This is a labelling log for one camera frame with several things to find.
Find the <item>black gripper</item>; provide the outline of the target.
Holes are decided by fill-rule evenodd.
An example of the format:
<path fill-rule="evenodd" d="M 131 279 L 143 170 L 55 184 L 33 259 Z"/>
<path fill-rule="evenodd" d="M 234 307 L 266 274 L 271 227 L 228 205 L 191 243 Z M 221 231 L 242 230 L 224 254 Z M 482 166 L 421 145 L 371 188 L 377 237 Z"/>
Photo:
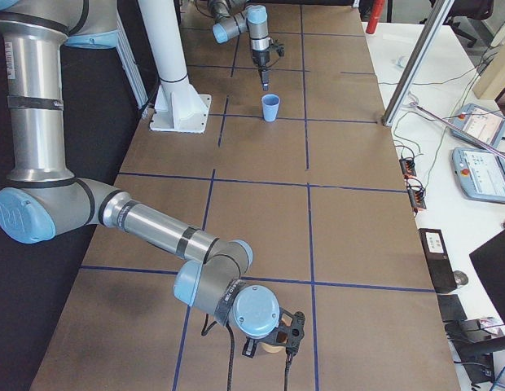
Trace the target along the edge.
<path fill-rule="evenodd" d="M 275 51 L 278 57 L 284 57 L 285 47 L 282 42 L 272 38 L 260 38 L 251 40 L 251 56 L 253 63 L 257 66 L 263 90 L 269 89 L 269 62 L 270 53 Z"/>
<path fill-rule="evenodd" d="M 248 337 L 241 354 L 253 358 L 257 347 L 261 347 L 261 342 L 265 342 L 271 345 L 284 346 L 288 358 L 294 358 L 298 354 L 301 340 L 305 336 L 304 326 L 305 315 L 302 312 L 297 311 L 295 314 L 291 314 L 285 309 L 281 309 L 279 325 L 261 339 Z"/>

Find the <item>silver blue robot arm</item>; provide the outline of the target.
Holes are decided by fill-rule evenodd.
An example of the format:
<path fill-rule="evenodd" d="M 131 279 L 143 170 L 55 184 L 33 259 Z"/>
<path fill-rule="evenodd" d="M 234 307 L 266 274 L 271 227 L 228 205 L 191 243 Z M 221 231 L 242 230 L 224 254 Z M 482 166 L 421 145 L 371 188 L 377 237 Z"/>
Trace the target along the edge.
<path fill-rule="evenodd" d="M 270 84 L 270 55 L 275 52 L 279 58 L 284 57 L 284 44 L 273 40 L 269 34 L 268 14 L 263 5 L 248 5 L 242 11 L 231 14 L 231 11 L 243 6 L 246 1 L 207 1 L 209 14 L 214 20 L 213 36 L 222 44 L 248 33 L 249 48 L 254 65 L 261 79 L 261 86 L 268 91 Z"/>
<path fill-rule="evenodd" d="M 15 153 L 11 186 L 0 190 L 0 227 L 24 244 L 90 224 L 136 235 L 183 259 L 174 295 L 228 330 L 240 330 L 245 356 L 263 343 L 293 358 L 305 316 L 283 309 L 269 288 L 243 280 L 253 263 L 247 243 L 219 239 L 67 168 L 59 50 L 116 47 L 116 3 L 0 1 L 0 33 Z"/>

